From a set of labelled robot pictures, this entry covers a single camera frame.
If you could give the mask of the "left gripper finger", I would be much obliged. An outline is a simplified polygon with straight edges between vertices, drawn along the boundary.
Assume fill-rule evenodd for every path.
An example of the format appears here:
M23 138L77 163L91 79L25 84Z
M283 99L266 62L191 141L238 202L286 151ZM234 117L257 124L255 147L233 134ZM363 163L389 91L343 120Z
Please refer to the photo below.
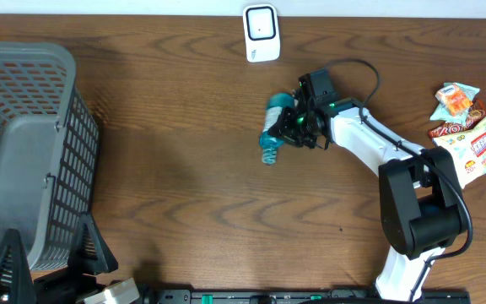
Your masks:
M67 267L77 274L109 274L118 269L91 213L82 213L73 235Z
M0 304L36 304L30 266L15 229L8 229L0 244Z

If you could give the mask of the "blue mouthwash bottle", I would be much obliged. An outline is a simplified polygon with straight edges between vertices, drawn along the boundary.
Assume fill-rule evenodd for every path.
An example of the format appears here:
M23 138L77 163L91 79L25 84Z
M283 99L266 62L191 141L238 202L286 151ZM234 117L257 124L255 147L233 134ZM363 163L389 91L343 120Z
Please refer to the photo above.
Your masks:
M277 122L285 107L294 107L294 97L286 93L273 95L266 104L265 122L259 144L262 148L262 163L267 166L276 163L278 149L284 144L282 139L271 136L268 131Z

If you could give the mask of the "teal wet wipes pack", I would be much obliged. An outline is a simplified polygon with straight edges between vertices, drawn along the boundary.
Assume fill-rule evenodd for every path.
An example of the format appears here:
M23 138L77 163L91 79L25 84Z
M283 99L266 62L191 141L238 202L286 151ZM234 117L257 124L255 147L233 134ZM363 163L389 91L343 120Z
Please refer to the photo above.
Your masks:
M460 84L460 83L457 83L457 82L444 83L444 86L443 87L445 87L445 86L447 86L449 84L457 84L462 89L462 91L467 95L467 97L470 99L470 101L472 102L472 104L473 104L474 98L476 97L476 95L480 91L480 88L473 87L473 86L467 85L467 84ZM443 105L441 105L441 103L439 102L439 104L436 107L435 111L431 115L430 120L431 121L444 121L444 122L461 122L463 119L465 119L467 117L467 110L465 110L460 115L452 116L446 110L446 108Z

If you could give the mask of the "yellow snack bag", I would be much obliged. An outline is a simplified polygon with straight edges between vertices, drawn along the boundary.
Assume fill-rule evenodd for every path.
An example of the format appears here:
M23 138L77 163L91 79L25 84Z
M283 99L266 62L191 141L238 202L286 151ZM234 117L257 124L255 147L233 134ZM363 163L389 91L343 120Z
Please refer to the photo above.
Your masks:
M470 130L439 136L432 142L451 154L462 188L486 174L486 116Z

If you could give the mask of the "red Top chocolate bar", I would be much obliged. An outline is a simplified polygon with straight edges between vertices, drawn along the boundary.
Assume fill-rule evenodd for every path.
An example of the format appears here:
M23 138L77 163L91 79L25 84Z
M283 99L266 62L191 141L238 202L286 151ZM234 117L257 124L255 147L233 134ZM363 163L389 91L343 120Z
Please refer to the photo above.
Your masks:
M460 133L474 128L486 116L486 106L483 101L476 98L473 105L467 110L467 117L461 122L443 122L438 127L428 131L430 138L438 138L453 133Z

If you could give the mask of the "small orange snack packet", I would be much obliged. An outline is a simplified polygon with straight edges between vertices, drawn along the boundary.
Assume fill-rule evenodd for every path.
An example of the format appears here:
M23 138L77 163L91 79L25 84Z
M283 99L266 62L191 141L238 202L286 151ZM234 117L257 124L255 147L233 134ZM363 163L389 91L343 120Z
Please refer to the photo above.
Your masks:
M473 105L457 84L443 87L436 92L435 97L452 116L462 114Z

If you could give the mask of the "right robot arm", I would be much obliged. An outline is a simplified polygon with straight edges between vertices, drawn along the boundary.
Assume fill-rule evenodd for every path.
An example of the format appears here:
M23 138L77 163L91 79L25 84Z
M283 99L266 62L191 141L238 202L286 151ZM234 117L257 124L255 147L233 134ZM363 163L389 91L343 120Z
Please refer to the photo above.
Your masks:
M342 98L322 68L300 77L291 94L271 98L263 132L275 144L346 149L378 177L381 227L390 244L375 280L381 300L417 302L435 262L463 254L473 221L451 154L426 149L375 120L364 101Z

